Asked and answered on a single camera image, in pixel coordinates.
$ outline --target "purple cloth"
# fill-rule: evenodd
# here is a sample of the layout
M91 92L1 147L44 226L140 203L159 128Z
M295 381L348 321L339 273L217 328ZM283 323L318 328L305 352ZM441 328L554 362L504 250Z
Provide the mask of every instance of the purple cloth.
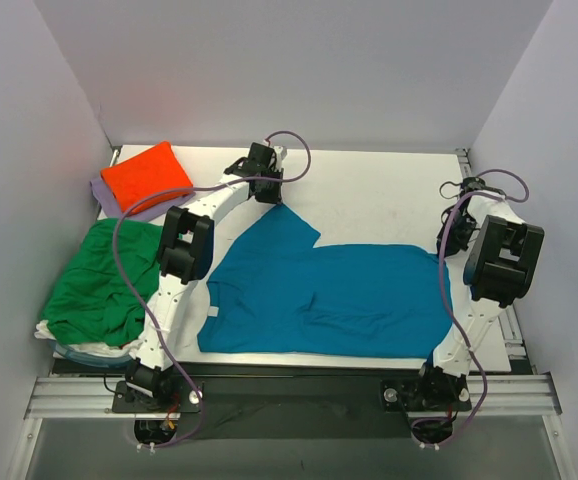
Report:
M98 200L98 203L100 203L102 211L105 212L108 218L118 218L122 215L116 197L100 175L91 180L91 192L96 200ZM171 207L182 205L191 197L193 197L193 193L187 194L184 197L172 198L142 212L138 212L135 215L130 215L128 218L138 222L150 222L154 218L158 218L160 215L167 213L167 210Z

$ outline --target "white wall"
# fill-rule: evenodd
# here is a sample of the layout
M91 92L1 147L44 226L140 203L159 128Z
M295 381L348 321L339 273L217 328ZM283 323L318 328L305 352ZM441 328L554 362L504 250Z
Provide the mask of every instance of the white wall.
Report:
M531 357L553 373L578 469L578 0L555 0L472 158L476 170L512 169L532 189L518 210L546 237L519 317Z
M0 1L0 479L34 379L47 372L33 325L93 220L87 181L109 158L34 4Z
M550 0L36 0L114 144L452 151Z

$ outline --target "gray floor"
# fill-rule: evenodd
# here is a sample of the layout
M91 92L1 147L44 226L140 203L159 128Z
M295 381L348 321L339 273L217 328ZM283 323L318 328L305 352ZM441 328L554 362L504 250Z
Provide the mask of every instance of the gray floor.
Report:
M542 420L477 418L440 452L394 440L204 440L136 453L132 422L46 420L29 479L557 479Z

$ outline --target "blue cloth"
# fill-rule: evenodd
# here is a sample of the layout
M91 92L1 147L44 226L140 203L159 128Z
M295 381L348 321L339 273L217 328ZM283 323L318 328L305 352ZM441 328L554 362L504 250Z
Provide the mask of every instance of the blue cloth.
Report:
M411 245L313 248L319 236L284 205L243 233L207 282L218 316L200 350L427 358L451 326L436 256Z

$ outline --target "blue fabric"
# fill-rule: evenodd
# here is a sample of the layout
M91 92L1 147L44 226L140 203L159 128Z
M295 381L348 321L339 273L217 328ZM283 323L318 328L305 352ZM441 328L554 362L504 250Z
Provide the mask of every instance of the blue fabric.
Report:
M200 350L427 358L451 326L436 256L411 245L313 248L319 236L284 205L242 234L207 282L218 316Z

